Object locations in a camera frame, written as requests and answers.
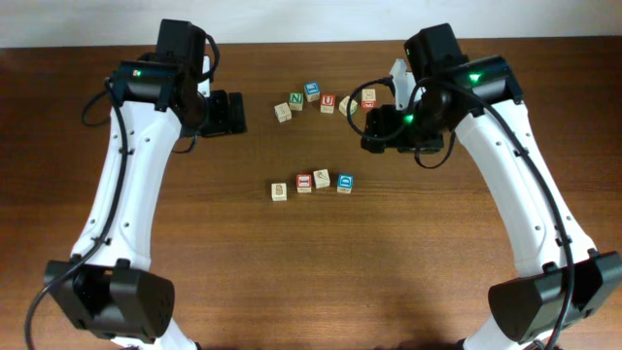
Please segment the green led light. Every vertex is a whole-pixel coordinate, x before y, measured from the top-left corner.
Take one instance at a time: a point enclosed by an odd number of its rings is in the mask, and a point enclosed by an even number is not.
[[[479,78],[481,78],[482,75],[479,73],[471,73],[468,75],[468,78],[470,79],[470,81],[474,84],[476,84],[477,82],[479,82]]]

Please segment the wooden table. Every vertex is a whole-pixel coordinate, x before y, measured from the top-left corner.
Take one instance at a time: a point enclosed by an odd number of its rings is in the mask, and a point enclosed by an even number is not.
[[[472,58],[508,59],[574,216],[602,251],[622,251],[622,38],[461,44]],[[0,51],[4,349],[23,348],[24,314],[45,264],[68,258],[94,198],[109,134],[82,126],[80,112],[121,60],[151,49]],[[412,156],[362,150],[345,118],[320,114],[317,102],[290,122],[274,116],[273,106],[305,82],[343,96],[386,76],[403,57],[401,42],[221,50],[213,88],[244,93],[249,132],[172,156],[155,211],[152,272],[175,283],[186,334],[208,349],[372,349],[455,342],[477,330],[490,312],[489,287],[515,272],[495,203],[465,149],[429,171]],[[391,102],[386,91],[379,102]],[[91,115],[109,109],[100,103]],[[353,174],[352,194],[334,185],[294,192],[296,173],[320,168]],[[287,202],[270,199],[276,181],[290,185]],[[562,344],[619,349],[620,324],[618,290]],[[75,331],[50,297],[34,334],[42,349],[115,348]]]

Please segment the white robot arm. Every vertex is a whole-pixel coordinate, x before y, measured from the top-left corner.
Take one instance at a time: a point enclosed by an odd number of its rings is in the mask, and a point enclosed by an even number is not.
[[[451,130],[443,162],[456,137],[497,203],[519,275],[491,288],[492,315],[457,348],[542,348],[553,334],[551,349],[562,328],[592,316],[617,288],[622,261],[615,252],[598,252],[564,202],[537,147],[522,91],[501,57],[469,62],[448,24],[422,30],[404,48],[412,73],[398,59],[390,78],[366,83],[350,98],[383,84],[393,89],[395,105],[370,111],[364,132],[348,116],[350,126],[364,149],[413,152],[422,166],[419,154],[443,148],[440,132]]]
[[[77,329],[121,347],[200,349],[172,318],[173,284],[148,271],[157,196],[176,141],[246,132],[241,94],[210,91],[219,60],[202,29],[164,19],[156,51],[122,62],[107,80],[111,132],[97,194],[70,262],[48,263],[24,326],[29,349],[34,310],[46,293]]]

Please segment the toy block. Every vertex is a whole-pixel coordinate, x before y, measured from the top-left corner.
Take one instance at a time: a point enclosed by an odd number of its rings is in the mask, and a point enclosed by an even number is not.
[[[354,176],[339,174],[339,180],[337,180],[337,191],[339,193],[350,193],[353,185]]]
[[[276,118],[279,120],[279,123],[288,121],[292,118],[292,111],[287,103],[281,103],[278,106],[274,106],[274,112],[276,113]]]
[[[361,97],[361,106],[365,109],[372,109],[376,106],[376,89],[364,88]]]
[[[298,174],[295,177],[295,186],[298,189],[298,193],[311,193],[311,175]]]
[[[318,83],[307,83],[304,85],[304,94],[307,96],[307,102],[313,102],[320,99],[320,86]]]
[[[290,109],[292,111],[302,111],[304,96],[301,92],[290,93]]]
[[[346,113],[346,108],[348,108],[348,101],[350,100],[350,96],[346,96],[346,98],[344,98],[341,103],[339,103],[339,111],[341,113],[343,113],[344,116],[348,117],[347,113]],[[353,115],[355,112],[357,112],[357,106],[359,104],[357,103],[357,101],[352,101],[352,106],[350,107],[350,114]]]
[[[330,186],[330,177],[327,169],[314,171],[313,178],[315,180],[316,189],[322,189]]]
[[[272,184],[272,200],[284,201],[288,200],[287,184]]]
[[[334,112],[334,102],[336,100],[336,96],[333,94],[325,93],[322,95],[322,102],[320,104],[320,112],[322,113],[333,113]]]

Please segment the white wall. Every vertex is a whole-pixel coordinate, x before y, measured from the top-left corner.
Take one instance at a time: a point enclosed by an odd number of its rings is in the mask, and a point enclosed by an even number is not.
[[[622,34],[622,0],[0,0],[0,47],[153,45],[162,18],[219,43]]]

